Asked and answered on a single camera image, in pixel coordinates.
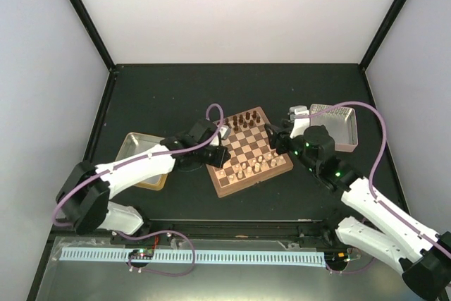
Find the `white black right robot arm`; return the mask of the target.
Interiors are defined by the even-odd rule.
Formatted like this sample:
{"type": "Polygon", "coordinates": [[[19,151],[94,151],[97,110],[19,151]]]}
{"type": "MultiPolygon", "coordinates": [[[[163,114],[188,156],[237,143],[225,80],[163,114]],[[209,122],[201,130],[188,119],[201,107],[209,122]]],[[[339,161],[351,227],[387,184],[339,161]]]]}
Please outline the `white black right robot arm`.
{"type": "Polygon", "coordinates": [[[265,124],[268,142],[277,153],[291,153],[347,207],[371,222],[353,216],[322,226],[322,242],[357,247],[398,272],[404,283],[424,300],[436,300],[450,284],[450,233],[439,233],[415,220],[369,179],[339,159],[326,127],[308,127],[301,135],[265,124]]]}

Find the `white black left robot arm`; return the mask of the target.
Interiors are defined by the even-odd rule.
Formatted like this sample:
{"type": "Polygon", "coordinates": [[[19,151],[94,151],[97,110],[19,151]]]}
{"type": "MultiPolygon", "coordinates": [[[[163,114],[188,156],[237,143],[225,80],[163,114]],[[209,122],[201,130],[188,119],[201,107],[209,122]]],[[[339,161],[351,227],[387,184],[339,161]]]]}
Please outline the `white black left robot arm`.
{"type": "Polygon", "coordinates": [[[55,226],[71,226],[78,235],[97,229],[126,235],[136,244],[148,241],[151,226],[134,207],[114,203],[122,191],[142,181],[162,176],[177,168],[206,164],[222,168],[230,159],[222,141],[230,132],[222,123],[208,119],[126,159],[93,165],[82,161],[75,165],[56,196],[52,214],[55,226]]]}

